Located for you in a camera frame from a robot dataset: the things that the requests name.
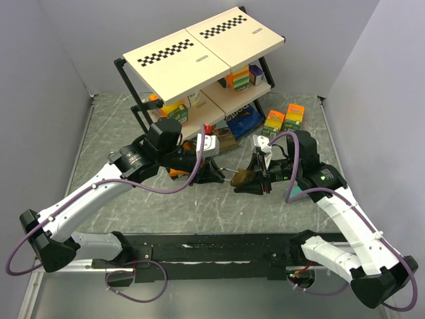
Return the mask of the large brass padlock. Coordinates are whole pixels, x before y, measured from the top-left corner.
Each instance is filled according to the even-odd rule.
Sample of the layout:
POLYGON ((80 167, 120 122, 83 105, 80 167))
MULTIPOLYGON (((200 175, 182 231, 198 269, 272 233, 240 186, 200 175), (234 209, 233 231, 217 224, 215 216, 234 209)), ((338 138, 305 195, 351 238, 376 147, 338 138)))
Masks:
POLYGON ((232 178, 225 177, 224 180, 230 182, 230 185, 233 187, 238 187, 243 183, 247 182, 253 175, 254 172, 248 169, 229 169, 226 167, 220 167, 220 171, 233 173, 232 178))

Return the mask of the brass padlock with key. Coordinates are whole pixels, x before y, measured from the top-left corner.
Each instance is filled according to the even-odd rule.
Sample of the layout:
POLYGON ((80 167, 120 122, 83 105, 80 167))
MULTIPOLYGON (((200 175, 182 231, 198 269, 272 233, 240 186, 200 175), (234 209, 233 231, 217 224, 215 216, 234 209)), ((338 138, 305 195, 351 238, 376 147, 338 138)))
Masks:
POLYGON ((115 156, 115 152, 110 152, 109 154, 108 154, 108 160, 109 160, 109 162, 113 162, 114 160, 113 160, 113 157, 115 156))

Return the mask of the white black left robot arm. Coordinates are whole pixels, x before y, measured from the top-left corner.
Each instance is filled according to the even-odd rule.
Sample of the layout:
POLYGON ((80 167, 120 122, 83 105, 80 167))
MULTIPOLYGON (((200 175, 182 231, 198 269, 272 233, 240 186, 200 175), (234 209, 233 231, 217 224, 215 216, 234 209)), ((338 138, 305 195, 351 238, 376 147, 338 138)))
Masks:
POLYGON ((89 181, 53 206, 40 212, 31 209, 19 217, 28 242, 46 272, 56 272, 72 261, 104 259, 114 266, 126 266, 131 245, 120 232, 79 233, 77 228, 111 200, 133 188, 168 195, 192 183, 222 183, 224 176, 213 157, 220 150, 216 136, 201 125, 195 150, 181 143, 182 125, 160 118, 131 144, 110 154, 108 162, 89 181), (160 167, 184 171, 188 180, 177 189, 158 190, 143 184, 160 167))

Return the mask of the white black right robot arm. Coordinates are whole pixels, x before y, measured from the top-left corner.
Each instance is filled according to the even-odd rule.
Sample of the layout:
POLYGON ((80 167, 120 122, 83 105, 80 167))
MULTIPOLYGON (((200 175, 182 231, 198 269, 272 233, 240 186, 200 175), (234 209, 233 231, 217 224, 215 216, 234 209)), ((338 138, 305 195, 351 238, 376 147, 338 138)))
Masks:
POLYGON ((336 224, 353 252, 328 243, 313 231, 303 231, 292 240, 290 257, 298 265, 319 263, 338 274, 367 307, 386 305, 386 301, 412 285, 412 299, 405 307, 391 310, 408 312, 418 301, 414 273, 418 263, 402 256, 366 216, 350 187, 334 166, 320 160, 317 142, 307 131, 283 132, 273 139, 252 137, 253 155, 249 166, 235 173, 231 184, 237 193, 263 195, 272 184, 288 181, 297 185, 297 195, 286 193, 285 202, 308 195, 336 224))

